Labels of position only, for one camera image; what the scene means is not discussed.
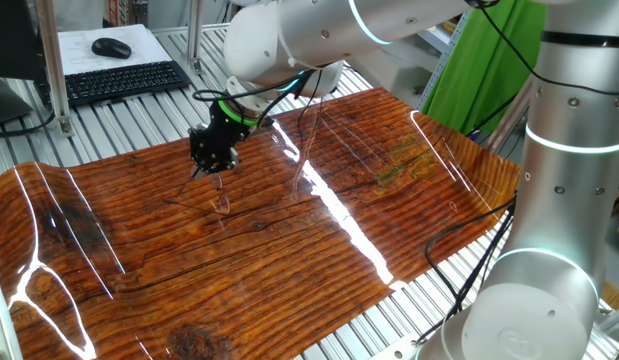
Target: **cable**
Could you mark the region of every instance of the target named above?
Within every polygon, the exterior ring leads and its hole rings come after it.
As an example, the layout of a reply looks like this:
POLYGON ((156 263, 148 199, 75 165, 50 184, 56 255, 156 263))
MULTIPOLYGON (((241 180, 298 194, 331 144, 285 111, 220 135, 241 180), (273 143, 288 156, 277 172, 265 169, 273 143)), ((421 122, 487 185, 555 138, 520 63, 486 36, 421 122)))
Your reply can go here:
POLYGON ((570 88, 574 88, 574 89, 587 90, 587 91, 591 91, 591 92, 594 92, 594 93, 597 93, 597 94, 602 94, 602 95, 619 96, 619 92, 602 91, 602 90, 594 89, 594 88, 591 88, 591 87, 588 87, 588 86, 562 83, 562 82, 559 82, 559 81, 550 80, 550 79, 547 79, 547 78, 545 78, 543 76, 540 76, 538 73, 536 73, 536 71, 533 69, 533 67, 531 65, 529 65, 527 60, 525 60, 525 58, 522 56, 520 51, 518 51, 518 49, 516 49, 516 47, 507 38, 507 36, 502 32, 502 30, 500 30, 500 28, 498 28, 498 25, 496 25, 496 23, 493 21, 491 16, 489 16, 489 13, 486 10, 488 7, 491 7, 491 6, 485 6, 484 2, 482 2, 482 1, 478 2, 478 8, 485 15, 485 17, 487 18, 487 21, 489 22, 489 24, 491 24, 491 26, 498 33, 500 38, 511 48, 511 50, 513 50, 513 52, 516 54, 518 59, 520 59, 522 64, 527 68, 527 70, 529 70, 529 72, 531 72, 531 74, 533 76, 535 76, 536 78, 538 78, 538 79, 540 79, 540 80, 542 80, 542 81, 544 81, 546 83, 552 84, 552 85, 558 85, 558 86, 565 86, 565 87, 570 87, 570 88))
POLYGON ((318 86, 320 85, 320 79, 322 79, 322 70, 320 70, 320 72, 318 73, 318 81, 316 81, 316 87, 313 89, 313 93, 311 94, 311 98, 307 102, 307 105, 305 106, 305 108, 302 109, 302 112, 300 113, 300 116, 298 116, 297 126, 298 126, 298 135, 300 135, 300 151, 302 151, 302 149, 303 149, 303 138, 302 138, 302 129, 300 128, 300 120, 302 120, 302 117, 307 112, 307 109, 309 109, 309 105, 311 104, 311 101, 313 100, 313 98, 316 97, 316 93, 318 92, 318 86))
MULTIPOLYGON (((426 339, 427 336, 429 336, 434 331, 438 330, 438 328, 440 328, 445 323, 445 321, 449 320, 460 309, 460 307, 462 306, 462 302, 465 300, 465 298, 469 294, 469 290, 471 289, 471 287, 473 286, 474 282, 478 278, 478 275, 480 274, 480 270, 482 269, 482 267, 484 266, 485 262, 487 261, 487 258, 489 258, 489 256, 491 256, 491 254, 493 254, 494 249, 498 246, 498 243, 500 242, 500 240, 504 236, 504 233, 506 232, 506 229, 511 225, 512 218, 513 218, 513 212, 514 212, 512 207, 515 204, 515 202, 516 202, 516 197, 514 196, 513 199, 511 199, 509 202, 507 202, 503 206, 501 206, 501 207, 499 207, 497 209, 494 209, 494 210, 492 210, 492 211, 490 211, 488 213, 488 215, 492 215, 494 212, 497 212, 499 210, 503 210, 506 207, 510 207, 509 208, 509 213, 507 214, 505 220, 503 221, 502 225, 498 229, 498 232, 494 236, 493 240, 489 244, 487 250, 485 251, 485 254, 482 256, 482 258, 478 262, 478 265, 473 269, 473 271, 471 272, 471 274, 469 275, 469 277, 467 278, 467 280, 465 281, 463 286, 460 288, 460 291, 459 291, 459 294, 458 294, 458 298, 456 299, 454 306, 449 310, 447 315, 442 320, 440 320, 438 323, 433 325, 429 330, 425 331, 422 335, 420 335, 420 337, 416 341, 417 344, 422 344, 423 340, 426 339)), ((488 216, 488 215, 487 214, 481 215, 480 217, 473 219, 473 221, 474 222, 478 221, 477 219, 482 219, 482 218, 484 218, 485 216, 488 216)), ((460 225, 466 226, 466 225, 468 225, 470 223, 471 223, 471 221, 467 221, 467 222, 465 222, 463 224, 456 225, 456 226, 454 226, 454 227, 452 227, 452 228, 450 228, 448 230, 445 230, 443 233, 447 233, 447 232, 450 232, 450 231, 458 230, 460 225)))
POLYGON ((278 103, 280 103, 284 98, 287 97, 287 95, 291 94, 291 92, 294 91, 294 90, 295 90, 294 87, 290 87, 289 89, 285 90, 285 92, 280 94, 280 96, 278 96, 276 98, 276 100, 272 101, 271 104, 269 104, 269 106, 267 106, 265 111, 263 111, 262 114, 260 114, 260 117, 258 118, 258 125, 257 126, 260 127, 260 123, 262 123, 262 120, 265 119, 267 114, 274 108, 274 106, 278 105, 278 103))
POLYGON ((520 139, 522 139, 522 136, 518 136, 518 140, 516 140, 516 143, 513 145, 513 148, 511 149, 511 151, 509 152, 509 154, 507 155, 507 157, 505 159, 509 159, 509 157, 511 156, 511 154, 513 154, 513 151, 516 150, 516 147, 518 147, 518 143, 520 142, 520 139))
POLYGON ((491 121, 493 118, 495 118, 498 114, 500 114, 500 112, 502 110, 504 110, 505 108, 507 108, 507 106, 509 106, 515 99, 516 96, 518 96, 518 93, 514 94, 510 99, 508 99, 507 101, 505 101, 502 105, 500 105, 500 107, 498 107, 496 110, 494 110, 491 114, 489 114, 489 116, 487 116, 486 118, 484 118, 482 121, 480 121, 478 123, 478 125, 474 125, 473 129, 471 129, 471 131, 467 134, 467 137, 475 134, 478 130, 480 130, 483 126, 487 125, 489 123, 489 121, 491 121))
POLYGON ((431 265, 431 268, 436 272, 436 274, 438 274, 438 276, 440 276, 440 278, 442 279, 442 282, 447 286, 447 288, 449 289, 449 291, 453 294, 453 297, 455 299, 458 299, 458 293, 456 293, 455 289, 453 288, 453 285, 451 284, 451 282, 449 281, 449 279, 447 279, 447 277, 442 273, 442 271, 440 270, 440 268, 438 267, 438 265, 433 261, 433 259, 431 259, 431 256, 429 254, 429 252, 431 251, 431 247, 434 245, 434 243, 436 242, 436 240, 440 239, 441 237, 455 232, 457 230, 460 230, 462 228, 464 228, 467 225, 471 225, 477 221, 480 221, 488 216, 491 216, 495 213, 497 213, 498 211, 501 211, 503 209, 506 209, 507 207, 509 207, 509 205, 512 204, 512 202, 515 201, 515 198, 510 200, 509 202, 507 202, 504 205, 501 205, 487 213, 484 213, 476 218, 473 218, 471 220, 465 221, 463 223, 460 223, 458 225, 452 226, 450 228, 448 228, 447 230, 444 230, 441 233, 438 233, 437 235, 435 235, 434 237, 432 237, 428 242, 427 245, 425 245, 425 258, 427 258, 427 262, 429 263, 429 265, 431 265))
POLYGON ((206 101, 206 102, 213 102, 213 101, 216 101, 216 100, 235 100, 235 99, 239 99, 239 98, 243 98, 243 97, 247 97, 247 96, 251 96, 251 95, 261 94, 263 92, 267 92, 267 91, 270 91, 270 90, 276 90, 279 87, 282 87, 282 86, 285 86, 285 85, 287 85, 289 83, 292 83, 295 80, 302 79, 305 76, 311 76, 312 73, 313 73, 312 71, 306 71, 306 72, 304 72, 302 74, 298 74, 296 76, 290 77, 289 79, 283 80, 283 81, 281 81, 279 83, 276 83, 276 84, 273 84, 273 85, 269 85, 269 86, 265 86, 265 87, 258 88, 258 89, 254 89, 254 90, 251 90, 251 91, 247 91, 247 92, 244 92, 242 94, 229 95, 229 94, 220 93, 220 94, 222 94, 221 98, 217 98, 217 97, 206 98, 206 97, 201 96, 201 94, 217 94, 217 93, 219 93, 219 91, 217 91, 217 90, 210 90, 210 89, 197 90, 191 96, 195 100, 206 101))
POLYGON ((27 134, 31 134, 33 132, 36 132, 39 129, 42 129, 43 127, 49 125, 53 121, 53 119, 55 119, 55 117, 56 117, 55 114, 53 112, 51 112, 51 115, 49 115, 49 118, 47 118, 47 120, 45 120, 45 122, 43 122, 42 124, 36 125, 36 126, 34 126, 32 128, 28 128, 28 129, 1 132, 0 133, 0 139, 4 139, 4 138, 8 138, 8 137, 14 137, 14 136, 22 136, 22 135, 27 135, 27 134))
MULTIPOLYGON (((204 91, 205 93, 208 93, 208 94, 216 94, 216 95, 219 96, 216 99, 221 100, 221 101, 225 101, 225 100, 231 101, 231 103, 234 105, 234 107, 236 109, 238 109, 238 111, 240 111, 240 123, 244 125, 244 123, 245 123, 245 112, 244 112, 242 106, 240 106, 240 104, 238 104, 238 102, 236 100, 232 99, 231 97, 225 97, 225 95, 227 95, 227 94, 223 93, 222 91, 218 91, 218 90, 205 89, 205 90, 198 90, 198 91, 204 91)), ((194 95, 196 95, 196 94, 194 93, 191 96, 191 97, 193 97, 194 100, 207 101, 207 100, 200 100, 200 99, 196 98, 194 95)))
MULTIPOLYGON (((511 227, 513 221, 510 221, 509 224, 505 227, 505 232, 511 227)), ((491 262, 491 258, 493 258, 493 254, 496 252, 496 248, 494 247, 489 252, 489 257, 487 258, 487 262, 485 263, 485 271, 482 273, 482 280, 480 280, 480 289, 485 284, 485 279, 487 278, 487 272, 489 271, 489 263, 491 262)))

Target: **black keyboard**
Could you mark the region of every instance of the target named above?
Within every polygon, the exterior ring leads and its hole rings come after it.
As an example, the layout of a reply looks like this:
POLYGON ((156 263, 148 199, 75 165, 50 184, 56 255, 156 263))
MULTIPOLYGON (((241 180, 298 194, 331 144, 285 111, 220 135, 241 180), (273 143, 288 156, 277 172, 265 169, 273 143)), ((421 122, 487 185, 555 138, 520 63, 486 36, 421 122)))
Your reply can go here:
MULTIPOLYGON (((147 92, 177 89, 191 84, 175 61, 126 66, 65 76, 69 105, 84 105, 147 92)), ((51 106, 49 85, 36 82, 42 102, 51 106)))

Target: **brown wooden surface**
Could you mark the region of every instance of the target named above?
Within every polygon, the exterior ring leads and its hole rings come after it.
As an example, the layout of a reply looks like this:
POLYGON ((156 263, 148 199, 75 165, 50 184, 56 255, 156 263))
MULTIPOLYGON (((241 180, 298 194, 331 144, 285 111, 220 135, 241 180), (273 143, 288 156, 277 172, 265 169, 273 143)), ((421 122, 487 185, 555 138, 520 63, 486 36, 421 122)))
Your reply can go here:
MULTIPOLYGON (((426 271, 431 236, 513 195, 514 164, 421 114, 416 126, 384 90, 318 109, 301 126, 315 173, 295 193, 294 151, 275 128, 238 145, 243 163, 220 190, 189 177, 188 140, 2 175, 0 281, 25 358, 79 358, 91 343, 102 359, 147 358, 143 347, 153 359, 292 358, 426 271)), ((297 118, 279 120, 299 145, 297 118)), ((434 257, 495 222, 441 240, 434 257)))

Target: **green backdrop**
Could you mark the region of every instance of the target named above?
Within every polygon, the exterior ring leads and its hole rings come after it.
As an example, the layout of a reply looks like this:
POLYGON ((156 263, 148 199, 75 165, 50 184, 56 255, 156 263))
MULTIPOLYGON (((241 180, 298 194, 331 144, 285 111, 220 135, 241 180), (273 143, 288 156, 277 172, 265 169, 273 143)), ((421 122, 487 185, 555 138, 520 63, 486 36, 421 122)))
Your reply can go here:
MULTIPOLYGON (((546 6, 504 0, 488 10, 525 59, 535 65, 546 6)), ((423 113, 462 133, 516 94, 529 77, 507 44, 479 10, 473 10, 423 113)), ((483 130, 493 131, 505 111, 483 130)))

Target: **black mouse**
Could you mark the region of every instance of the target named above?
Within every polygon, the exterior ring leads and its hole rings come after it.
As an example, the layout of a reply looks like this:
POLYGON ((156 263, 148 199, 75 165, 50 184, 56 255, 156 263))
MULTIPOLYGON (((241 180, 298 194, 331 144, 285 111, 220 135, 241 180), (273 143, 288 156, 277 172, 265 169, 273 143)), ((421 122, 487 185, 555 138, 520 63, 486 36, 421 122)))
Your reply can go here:
POLYGON ((93 42, 91 51, 100 56, 108 56, 117 59, 129 59, 131 48, 120 40, 100 38, 93 42))

